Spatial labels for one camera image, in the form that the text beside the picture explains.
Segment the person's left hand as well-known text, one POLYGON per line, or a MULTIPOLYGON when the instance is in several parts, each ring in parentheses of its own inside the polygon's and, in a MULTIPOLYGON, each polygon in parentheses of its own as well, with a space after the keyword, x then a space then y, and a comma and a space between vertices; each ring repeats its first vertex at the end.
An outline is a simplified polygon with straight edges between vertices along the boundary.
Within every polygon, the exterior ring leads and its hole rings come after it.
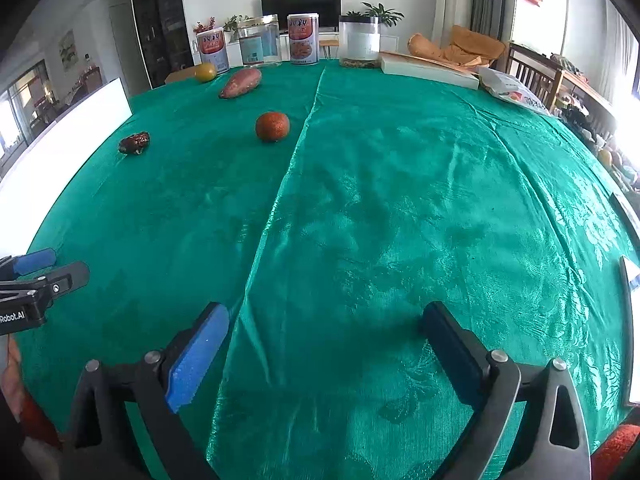
POLYGON ((1 391, 12 415, 16 420, 20 420, 24 408, 26 390, 22 379, 21 351, 12 336, 8 337, 6 369, 1 376, 1 391))

